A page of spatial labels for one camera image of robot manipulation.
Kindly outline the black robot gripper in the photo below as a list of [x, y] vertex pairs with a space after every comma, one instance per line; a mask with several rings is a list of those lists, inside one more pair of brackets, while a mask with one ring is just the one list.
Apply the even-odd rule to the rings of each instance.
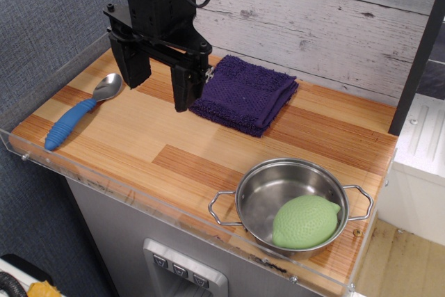
[[171, 68], [175, 110], [201, 98], [212, 46], [195, 30], [197, 0], [127, 0], [108, 4], [108, 36], [124, 82], [137, 88], [152, 74], [150, 59]]

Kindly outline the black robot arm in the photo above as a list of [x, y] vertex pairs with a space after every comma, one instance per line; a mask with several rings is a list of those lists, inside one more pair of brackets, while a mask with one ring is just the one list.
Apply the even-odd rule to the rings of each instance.
[[151, 60], [171, 71], [175, 109], [186, 111], [212, 75], [212, 46], [195, 29], [197, 9], [210, 0], [127, 0], [109, 3], [108, 37], [125, 83], [136, 88], [151, 75]]

